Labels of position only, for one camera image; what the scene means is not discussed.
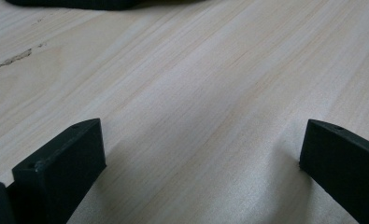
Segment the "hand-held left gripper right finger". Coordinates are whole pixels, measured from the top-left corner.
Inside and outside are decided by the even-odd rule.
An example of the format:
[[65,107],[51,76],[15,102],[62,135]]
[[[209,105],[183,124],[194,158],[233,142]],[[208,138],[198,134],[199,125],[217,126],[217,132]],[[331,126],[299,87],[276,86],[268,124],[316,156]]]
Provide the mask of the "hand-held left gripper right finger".
[[368,140],[311,119],[299,165],[360,224],[369,224]]

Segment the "yellow cloth with black edge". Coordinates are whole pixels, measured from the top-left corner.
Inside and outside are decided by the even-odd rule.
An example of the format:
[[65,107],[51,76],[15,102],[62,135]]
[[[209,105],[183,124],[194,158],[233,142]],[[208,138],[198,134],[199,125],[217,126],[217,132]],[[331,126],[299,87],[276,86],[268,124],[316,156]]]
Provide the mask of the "yellow cloth with black edge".
[[179,5],[204,0],[5,0],[20,7],[63,7],[91,10],[125,10],[151,5]]

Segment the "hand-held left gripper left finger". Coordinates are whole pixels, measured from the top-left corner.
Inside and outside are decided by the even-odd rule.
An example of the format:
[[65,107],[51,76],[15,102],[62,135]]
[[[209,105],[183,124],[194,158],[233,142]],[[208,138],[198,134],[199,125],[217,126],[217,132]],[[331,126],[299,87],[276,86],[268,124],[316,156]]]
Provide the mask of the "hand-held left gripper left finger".
[[106,168],[100,119],[74,124],[12,169],[19,224],[66,224]]

